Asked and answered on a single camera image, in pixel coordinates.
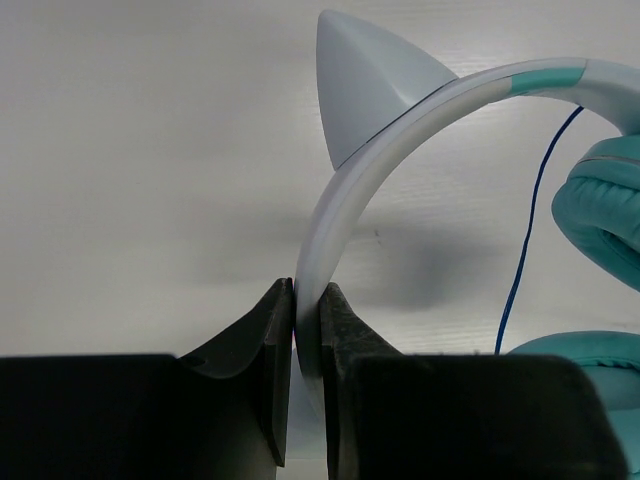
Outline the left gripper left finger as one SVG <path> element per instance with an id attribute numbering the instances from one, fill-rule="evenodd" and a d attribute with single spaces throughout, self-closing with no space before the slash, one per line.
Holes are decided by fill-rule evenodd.
<path id="1" fill-rule="evenodd" d="M 193 351 L 5 357 L 5 479 L 272 479 L 286 457 L 293 286 Z"/>

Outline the teal cat-ear headphones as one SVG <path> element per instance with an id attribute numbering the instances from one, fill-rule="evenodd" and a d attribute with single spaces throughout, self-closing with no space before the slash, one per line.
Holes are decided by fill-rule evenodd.
<path id="1" fill-rule="evenodd" d="M 295 336 L 315 411 L 325 407 L 319 300 L 351 232 L 392 171 L 415 149 L 487 104 L 516 96 L 566 101 L 618 130 L 593 145 L 552 203 L 554 220 L 583 255 L 639 285 L 639 72 L 604 60 L 530 60 L 459 77 L 403 38 L 326 10 L 317 23 L 316 80 L 334 169 L 297 261 Z"/>

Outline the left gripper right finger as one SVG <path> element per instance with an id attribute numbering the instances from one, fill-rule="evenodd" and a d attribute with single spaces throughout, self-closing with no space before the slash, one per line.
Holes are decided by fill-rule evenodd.
<path id="1" fill-rule="evenodd" d="M 545 355 L 406 355 L 336 284 L 319 303 L 333 479 L 624 479 L 593 384 Z"/>

